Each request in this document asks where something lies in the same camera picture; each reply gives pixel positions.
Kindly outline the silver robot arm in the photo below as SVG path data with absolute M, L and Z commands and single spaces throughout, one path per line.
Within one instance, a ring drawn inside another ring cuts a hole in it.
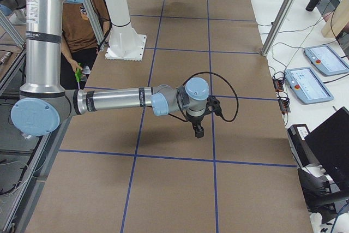
M 11 110 L 21 132 L 43 136 L 67 118 L 85 112 L 151 107 L 157 116 L 184 112 L 197 138 L 201 121 L 209 114 L 209 86 L 192 76 L 178 88 L 167 85 L 111 91 L 66 90 L 60 84 L 62 12 L 66 0 L 26 0 L 26 82 Z

